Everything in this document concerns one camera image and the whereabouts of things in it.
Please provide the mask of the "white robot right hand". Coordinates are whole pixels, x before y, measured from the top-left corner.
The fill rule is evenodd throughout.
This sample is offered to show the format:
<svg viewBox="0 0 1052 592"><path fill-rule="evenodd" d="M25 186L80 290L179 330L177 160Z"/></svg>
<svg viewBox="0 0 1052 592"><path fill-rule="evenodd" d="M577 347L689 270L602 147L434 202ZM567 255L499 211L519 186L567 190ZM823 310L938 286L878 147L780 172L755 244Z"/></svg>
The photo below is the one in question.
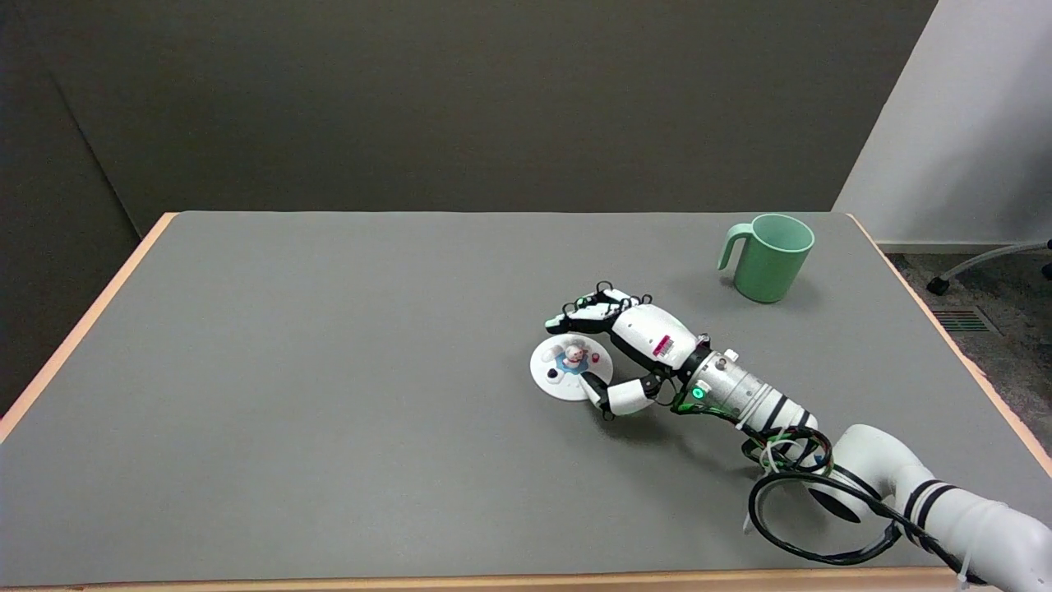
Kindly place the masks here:
<svg viewBox="0 0 1052 592"><path fill-rule="evenodd" d="M687 383L710 352L706 341L655 306L653 295L631 295L605 280L596 283L593 292L565 303L560 314L546 321L545 329L552 335L608 335L610 344L644 369L643 375L618 385L593 371L582 373L585 395L595 409L612 417L654 404L670 380Z"/></svg>

